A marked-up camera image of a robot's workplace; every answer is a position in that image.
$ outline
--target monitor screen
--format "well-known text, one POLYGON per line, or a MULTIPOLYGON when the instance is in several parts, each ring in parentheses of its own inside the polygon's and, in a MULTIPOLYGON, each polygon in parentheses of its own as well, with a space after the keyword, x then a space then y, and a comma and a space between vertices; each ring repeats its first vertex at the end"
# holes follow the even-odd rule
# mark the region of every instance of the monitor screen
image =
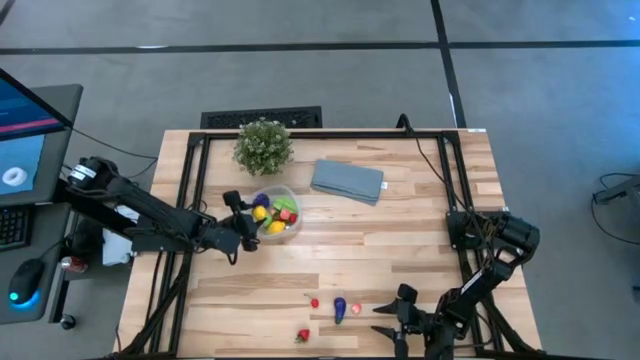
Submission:
POLYGON ((62 130, 68 120, 4 71, 0 76, 0 140, 62 130))

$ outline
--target green plant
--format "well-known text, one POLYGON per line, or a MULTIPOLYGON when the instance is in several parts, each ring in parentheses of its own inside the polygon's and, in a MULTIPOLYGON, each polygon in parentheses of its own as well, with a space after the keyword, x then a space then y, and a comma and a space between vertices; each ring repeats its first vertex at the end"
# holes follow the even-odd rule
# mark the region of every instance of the green plant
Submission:
POLYGON ((282 172, 282 165, 292 160, 291 143, 284 125, 277 121, 256 121, 241 126, 233 158, 253 176, 277 174, 282 172))

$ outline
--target clear plastic bowl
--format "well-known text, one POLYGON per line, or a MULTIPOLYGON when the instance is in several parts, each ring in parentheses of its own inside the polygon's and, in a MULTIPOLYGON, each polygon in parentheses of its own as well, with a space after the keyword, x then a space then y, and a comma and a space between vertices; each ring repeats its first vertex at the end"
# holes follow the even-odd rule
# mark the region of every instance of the clear plastic bowl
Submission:
POLYGON ((285 229, 284 231, 279 232, 277 234, 273 234, 273 235, 268 235, 267 229, 264 226, 260 226, 260 228, 258 228, 258 239, 260 240, 280 239, 286 236, 293 235, 296 233, 296 231, 300 229, 300 225, 302 224, 302 206, 301 206, 302 204, 300 203, 300 199, 298 199, 296 194, 294 194, 291 189, 289 189, 285 185, 268 186, 264 189, 260 189, 256 191, 251 196, 251 203, 253 203, 253 200, 258 196, 258 194, 266 194, 269 197, 269 201, 272 204, 275 201, 275 199, 277 199, 278 197, 288 196, 292 198, 293 201, 295 201, 296 207, 298 208, 298 213, 297 213, 298 219, 296 220, 295 224, 291 225, 288 229, 285 229))

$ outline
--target wooden table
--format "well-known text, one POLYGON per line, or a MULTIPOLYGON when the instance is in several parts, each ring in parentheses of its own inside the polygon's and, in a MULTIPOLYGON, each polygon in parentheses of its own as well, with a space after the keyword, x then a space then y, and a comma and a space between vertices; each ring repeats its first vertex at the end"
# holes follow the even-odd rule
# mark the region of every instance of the wooden table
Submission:
MULTIPOLYGON (((176 201, 188 135, 167 131, 160 150, 151 193, 169 204, 176 201)), ((476 209, 501 209, 505 203, 487 134, 460 130, 460 138, 476 209)), ((267 177, 241 172, 232 160, 233 145, 233 140, 211 144, 202 196, 207 213, 219 218, 229 214, 221 198, 225 191, 237 189, 249 196, 267 185, 286 184, 301 199, 304 222, 295 237, 265 241, 255 253, 241 252, 235 266, 216 251, 194 257, 179 356, 393 356, 391 341, 369 326, 396 326, 395 317, 372 309, 391 302, 402 282, 419 290, 417 305, 427 311, 435 309, 446 290, 461 285, 444 220, 445 187, 418 153, 415 140, 294 140, 294 162, 283 174, 267 177), (317 159, 382 170, 388 188, 375 207, 314 191, 309 184, 317 159), (312 309, 304 294, 317 297, 320 308, 312 309), (348 306, 362 304, 362 313, 347 312, 343 324, 335 325, 332 304, 337 296, 345 297, 348 306), (307 344, 294 343, 301 328, 311 329, 307 344)), ((440 170, 436 142, 424 139, 421 145, 440 170)), ((452 153, 448 151, 457 179, 452 153)), ((189 196, 197 160, 194 164, 189 196)), ((135 261, 120 320, 123 345, 144 323, 155 260, 150 253, 135 261)), ((493 294, 514 329, 540 348, 521 269, 493 294)), ((167 319, 172 318, 170 311, 167 319)), ((164 326, 161 349, 168 344, 169 327, 164 326)), ((469 334, 462 343, 470 339, 469 334)), ((409 346, 411 356, 422 356, 422 337, 411 336, 409 346)), ((470 354, 471 349, 456 351, 458 356, 470 354)))

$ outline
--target gray towel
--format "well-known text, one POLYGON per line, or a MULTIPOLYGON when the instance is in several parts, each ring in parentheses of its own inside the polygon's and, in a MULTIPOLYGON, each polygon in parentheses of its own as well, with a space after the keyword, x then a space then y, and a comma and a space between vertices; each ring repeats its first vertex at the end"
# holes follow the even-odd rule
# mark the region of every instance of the gray towel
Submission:
POLYGON ((382 175, 380 170, 318 160, 313 171, 311 187, 375 205, 380 198, 382 175))

